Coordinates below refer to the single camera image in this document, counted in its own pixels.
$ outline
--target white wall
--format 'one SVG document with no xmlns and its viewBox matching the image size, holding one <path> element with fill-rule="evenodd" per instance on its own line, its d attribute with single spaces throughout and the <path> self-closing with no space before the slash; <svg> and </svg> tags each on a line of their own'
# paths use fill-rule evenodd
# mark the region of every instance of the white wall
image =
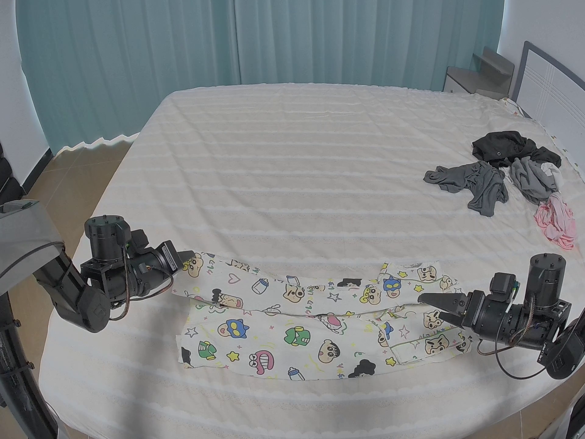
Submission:
<svg viewBox="0 0 585 439">
<path fill-rule="evenodd" d="M 585 80 L 585 0 L 505 0 L 499 54 L 520 65 L 524 41 Z"/>
<path fill-rule="evenodd" d="M 0 143 L 21 185 L 48 149 L 20 69 L 15 0 L 0 0 Z"/>
</svg>

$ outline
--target yellow star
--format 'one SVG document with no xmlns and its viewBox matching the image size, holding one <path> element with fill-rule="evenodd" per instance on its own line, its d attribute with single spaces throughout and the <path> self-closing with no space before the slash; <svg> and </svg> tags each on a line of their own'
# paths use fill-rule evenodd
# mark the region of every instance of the yellow star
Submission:
<svg viewBox="0 0 585 439">
<path fill-rule="evenodd" d="M 231 353 L 226 354 L 226 356 L 229 358 L 229 360 L 231 362 L 240 361 L 240 354 L 239 353 L 234 353 L 232 351 Z"/>
</svg>

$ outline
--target curtain fold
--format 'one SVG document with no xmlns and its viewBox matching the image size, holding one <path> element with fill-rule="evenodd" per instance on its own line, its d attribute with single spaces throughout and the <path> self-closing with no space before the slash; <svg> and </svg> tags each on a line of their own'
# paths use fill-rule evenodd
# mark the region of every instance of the curtain fold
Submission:
<svg viewBox="0 0 585 439">
<path fill-rule="evenodd" d="M 504 0 L 16 0 L 51 149 L 132 135 L 197 86 L 348 83 L 441 90 L 496 49 Z"/>
</svg>

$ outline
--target mattress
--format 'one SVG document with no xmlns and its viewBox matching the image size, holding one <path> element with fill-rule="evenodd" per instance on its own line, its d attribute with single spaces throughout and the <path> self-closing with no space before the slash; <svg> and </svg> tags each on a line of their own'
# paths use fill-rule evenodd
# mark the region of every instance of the mattress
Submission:
<svg viewBox="0 0 585 439">
<path fill-rule="evenodd" d="M 571 251 L 548 242 L 536 206 L 513 186 L 487 218 L 467 208 L 469 191 L 450 194 L 422 180 L 437 165 L 474 162 L 471 142 L 495 130 L 518 130 L 558 152 L 538 123 L 480 95 L 318 84 L 175 92 L 144 126 L 95 214 L 121 214 L 153 245 L 172 239 L 178 250 L 274 273 L 351 278 L 384 261 L 438 260 L 464 291 L 487 291 L 494 272 L 523 283 L 531 255 L 556 252 L 567 259 L 562 297 L 577 317 L 585 304 L 581 236 Z M 566 163 L 561 171 L 582 230 L 585 184 Z M 90 256 L 82 238 L 74 262 Z M 457 438 L 559 384 L 545 373 L 512 380 L 475 348 L 356 379 L 184 369 L 175 336 L 188 311 L 188 299 L 168 291 L 133 303 L 98 334 L 54 312 L 40 366 L 45 398 L 96 439 Z M 527 349 L 501 359 L 516 375 L 540 368 Z"/>
</svg>

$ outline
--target baseboard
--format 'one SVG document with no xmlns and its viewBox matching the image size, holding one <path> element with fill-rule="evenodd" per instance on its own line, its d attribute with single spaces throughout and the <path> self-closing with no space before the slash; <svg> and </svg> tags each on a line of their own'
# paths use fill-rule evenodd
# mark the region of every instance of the baseboard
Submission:
<svg viewBox="0 0 585 439">
<path fill-rule="evenodd" d="M 22 185 L 22 188 L 25 191 L 25 195 L 30 192 L 30 189 L 33 188 L 34 183 L 40 177 L 40 174 L 44 171 L 44 168 L 47 167 L 49 161 L 53 159 L 53 153 L 49 148 L 45 151 L 44 155 L 39 159 L 39 162 L 33 167 L 33 170 L 30 172 L 29 176 L 26 178 L 25 183 Z"/>
</svg>

